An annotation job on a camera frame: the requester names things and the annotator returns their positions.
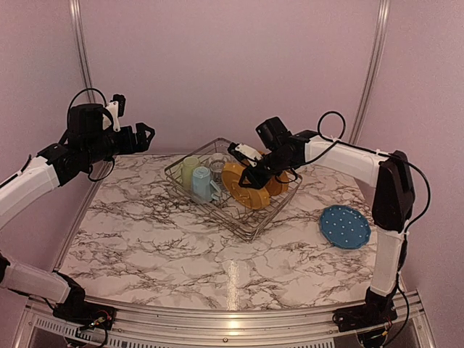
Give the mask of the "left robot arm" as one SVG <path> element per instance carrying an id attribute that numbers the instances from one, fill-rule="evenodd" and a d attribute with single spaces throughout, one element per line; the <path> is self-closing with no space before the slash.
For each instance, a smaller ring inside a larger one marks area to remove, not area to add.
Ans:
<path id="1" fill-rule="evenodd" d="M 1 183 L 1 224 L 6 225 L 37 199 L 63 187 L 79 173 L 91 174 L 96 163 L 114 162 L 117 155 L 149 149 L 155 130 L 145 123 L 122 127 L 124 107 L 80 104 L 67 111 L 67 130 L 59 142 L 42 149 Z M 108 310 L 86 301 L 85 290 L 69 276 L 46 272 L 1 256 L 1 287 L 25 296 L 53 301 L 54 316 L 89 323 Z"/>

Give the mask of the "blue dotted plate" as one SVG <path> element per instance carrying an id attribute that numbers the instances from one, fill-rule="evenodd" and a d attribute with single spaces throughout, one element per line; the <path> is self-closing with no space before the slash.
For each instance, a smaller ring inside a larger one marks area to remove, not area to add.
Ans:
<path id="1" fill-rule="evenodd" d="M 366 217 L 346 205 L 325 208 L 319 218 L 319 229 L 330 244 L 345 250 L 363 247 L 371 235 Z"/>

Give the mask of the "yellow plate front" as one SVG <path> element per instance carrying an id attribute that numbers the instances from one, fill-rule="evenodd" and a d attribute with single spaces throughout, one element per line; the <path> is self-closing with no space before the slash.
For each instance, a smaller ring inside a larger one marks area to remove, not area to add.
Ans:
<path id="1" fill-rule="evenodd" d="M 251 195 L 250 188 L 239 186 L 239 179 L 245 167 L 238 163 L 227 162 L 222 172 L 221 180 L 231 196 L 241 205 L 251 210 L 260 210 L 270 205 L 268 199 L 258 199 Z"/>

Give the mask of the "yellow plate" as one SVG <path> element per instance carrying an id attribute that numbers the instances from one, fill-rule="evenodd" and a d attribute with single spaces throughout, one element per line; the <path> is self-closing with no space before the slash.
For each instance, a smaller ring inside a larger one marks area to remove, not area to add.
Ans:
<path id="1" fill-rule="evenodd" d="M 272 176 L 269 181 L 261 188 L 251 188 L 251 195 L 258 199 L 268 199 L 270 196 L 278 196 L 288 191 L 289 184 L 286 172 L 281 173 L 277 178 Z"/>
<path id="2" fill-rule="evenodd" d="M 221 180 L 231 196 L 241 205 L 251 210 L 260 210 L 270 205 L 268 199 L 258 199 L 251 195 L 250 188 L 239 186 L 239 179 L 245 167 L 238 163 L 227 162 L 222 172 Z"/>

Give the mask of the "yellow plate back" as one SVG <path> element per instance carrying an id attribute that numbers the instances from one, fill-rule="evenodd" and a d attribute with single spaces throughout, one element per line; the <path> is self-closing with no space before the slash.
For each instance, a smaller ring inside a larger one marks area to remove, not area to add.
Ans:
<path id="1" fill-rule="evenodd" d="M 258 199 L 268 199 L 270 196 L 278 196 L 288 191 L 289 184 L 286 172 L 281 173 L 277 178 L 272 176 L 269 181 L 261 188 L 251 188 L 251 195 Z"/>

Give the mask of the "clear glass front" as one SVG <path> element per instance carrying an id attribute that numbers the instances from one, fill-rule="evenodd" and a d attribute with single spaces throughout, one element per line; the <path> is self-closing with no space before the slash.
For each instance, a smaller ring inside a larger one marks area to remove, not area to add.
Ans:
<path id="1" fill-rule="evenodd" d="M 221 176 L 222 176 L 224 167 L 225 167 L 225 161 L 222 161 L 222 160 L 213 160 L 209 163 L 209 169 L 210 169 L 211 176 L 214 182 L 216 183 L 221 182 Z"/>

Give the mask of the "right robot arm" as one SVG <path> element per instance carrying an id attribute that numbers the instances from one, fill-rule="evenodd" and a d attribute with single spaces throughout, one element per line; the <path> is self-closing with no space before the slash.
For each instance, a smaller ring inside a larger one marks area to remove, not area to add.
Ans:
<path id="1" fill-rule="evenodd" d="M 348 331 L 396 319 L 393 297 L 399 291 L 399 272 L 407 254 L 407 222 L 415 201 L 406 154 L 363 149 L 325 137 L 320 130 L 293 134 L 279 117 L 267 119 L 256 131 L 268 154 L 261 155 L 245 144 L 228 147 L 236 160 L 248 162 L 239 180 L 243 188 L 262 189 L 285 170 L 315 163 L 375 189 L 371 215 L 378 229 L 378 244 L 373 279 L 364 304 L 336 310 L 333 321 L 340 331 Z"/>

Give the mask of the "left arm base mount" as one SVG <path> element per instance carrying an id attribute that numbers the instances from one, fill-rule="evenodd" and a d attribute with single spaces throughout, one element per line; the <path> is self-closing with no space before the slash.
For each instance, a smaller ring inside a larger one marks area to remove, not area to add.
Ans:
<path id="1" fill-rule="evenodd" d="M 97 328 L 105 328 L 108 331 L 113 326 L 115 314 L 116 309 L 114 307 L 87 301 L 77 306 L 58 304 L 53 309 L 54 317 L 86 327 L 89 327 L 95 320 L 103 318 L 104 322 L 99 324 Z"/>

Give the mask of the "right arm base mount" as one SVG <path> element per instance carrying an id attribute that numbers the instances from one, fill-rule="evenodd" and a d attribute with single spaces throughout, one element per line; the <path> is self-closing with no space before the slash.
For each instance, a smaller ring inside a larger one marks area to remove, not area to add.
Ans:
<path id="1" fill-rule="evenodd" d="M 392 304 L 388 304 L 383 312 L 374 304 L 360 304 L 335 310 L 332 321 L 340 332 L 346 332 L 389 323 L 397 318 L 397 311 Z"/>

